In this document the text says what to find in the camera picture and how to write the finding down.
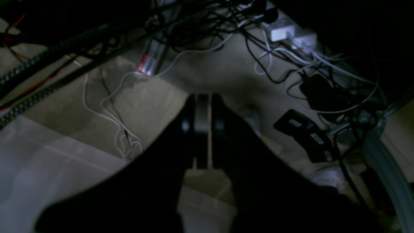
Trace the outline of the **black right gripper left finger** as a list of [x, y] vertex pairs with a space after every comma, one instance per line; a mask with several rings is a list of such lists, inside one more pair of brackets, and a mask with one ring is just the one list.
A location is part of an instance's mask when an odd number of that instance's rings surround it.
[[193, 164], [195, 96], [139, 158], [42, 211], [37, 233], [182, 233], [177, 205]]

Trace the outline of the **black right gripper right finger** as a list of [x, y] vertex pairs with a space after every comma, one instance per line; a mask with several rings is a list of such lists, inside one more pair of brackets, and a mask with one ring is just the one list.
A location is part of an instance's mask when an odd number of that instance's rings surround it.
[[279, 159], [218, 94], [212, 95], [212, 160], [232, 184], [231, 233], [377, 233], [366, 208], [304, 178]]

